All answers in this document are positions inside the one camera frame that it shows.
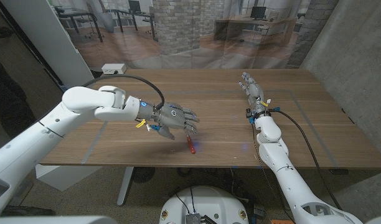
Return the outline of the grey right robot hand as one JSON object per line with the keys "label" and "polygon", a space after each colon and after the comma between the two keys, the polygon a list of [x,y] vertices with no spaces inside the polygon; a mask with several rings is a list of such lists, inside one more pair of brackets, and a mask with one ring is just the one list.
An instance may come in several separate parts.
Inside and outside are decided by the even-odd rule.
{"label": "grey right robot hand", "polygon": [[251,109],[247,110],[247,118],[257,119],[261,116],[266,116],[268,114],[268,105],[271,103],[271,99],[269,98],[265,101],[262,87],[250,76],[249,73],[243,72],[242,78],[245,80],[246,85],[242,82],[239,82],[239,85],[245,91],[251,106]]}

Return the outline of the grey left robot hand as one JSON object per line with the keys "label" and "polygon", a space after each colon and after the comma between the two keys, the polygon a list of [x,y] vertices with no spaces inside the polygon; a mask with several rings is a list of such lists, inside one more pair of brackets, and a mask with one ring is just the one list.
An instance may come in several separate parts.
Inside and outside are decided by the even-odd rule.
{"label": "grey left robot hand", "polygon": [[176,103],[165,103],[162,108],[154,110],[153,104],[141,102],[137,118],[146,121],[153,120],[158,124],[156,131],[163,137],[174,140],[174,135],[169,131],[172,129],[182,129],[196,133],[196,125],[199,122],[196,114],[189,108],[183,108]]}

